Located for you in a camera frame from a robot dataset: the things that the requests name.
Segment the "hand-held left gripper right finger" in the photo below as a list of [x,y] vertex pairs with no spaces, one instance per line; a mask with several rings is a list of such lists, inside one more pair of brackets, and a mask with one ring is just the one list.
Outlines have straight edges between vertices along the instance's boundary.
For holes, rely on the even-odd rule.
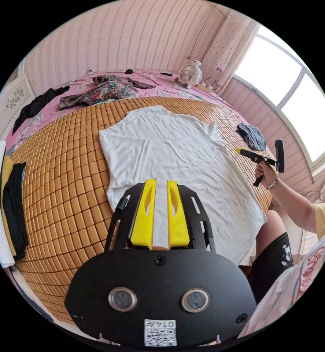
[[167,220],[169,249],[189,246],[189,233],[178,184],[167,181]]

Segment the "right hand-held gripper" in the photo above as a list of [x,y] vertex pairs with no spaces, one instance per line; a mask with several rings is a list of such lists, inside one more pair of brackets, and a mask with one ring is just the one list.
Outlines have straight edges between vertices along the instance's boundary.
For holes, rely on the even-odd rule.
[[248,150],[243,150],[242,148],[236,148],[234,150],[236,153],[239,153],[240,155],[249,158],[252,162],[259,164],[261,161],[265,162],[269,166],[277,166],[277,161],[264,157],[262,155],[256,154],[254,152],[248,151]]

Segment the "person's right hand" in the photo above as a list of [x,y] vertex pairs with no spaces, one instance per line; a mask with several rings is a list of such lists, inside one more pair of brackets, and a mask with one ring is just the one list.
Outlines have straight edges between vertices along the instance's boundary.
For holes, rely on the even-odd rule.
[[255,168],[255,178],[259,180],[261,177],[260,183],[268,190],[273,188],[279,181],[276,171],[264,161],[258,163]]

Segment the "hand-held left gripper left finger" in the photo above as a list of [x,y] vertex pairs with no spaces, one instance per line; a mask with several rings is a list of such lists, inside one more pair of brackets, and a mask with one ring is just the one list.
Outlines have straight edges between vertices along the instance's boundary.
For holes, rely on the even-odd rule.
[[156,179],[145,181],[138,203],[130,241],[135,247],[153,247]]

